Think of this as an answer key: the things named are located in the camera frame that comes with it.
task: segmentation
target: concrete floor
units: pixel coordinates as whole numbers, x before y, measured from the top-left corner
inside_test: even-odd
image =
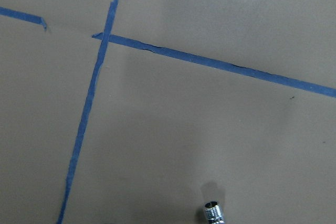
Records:
[[[55,223],[112,0],[0,0],[0,223]],[[113,33],[336,88],[336,0],[120,0]],[[336,99],[110,44],[64,224],[330,224]]]

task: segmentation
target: silver metal object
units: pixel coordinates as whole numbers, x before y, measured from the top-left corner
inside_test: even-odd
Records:
[[[225,224],[222,208],[216,201],[210,201],[204,206],[205,218],[209,224]]]

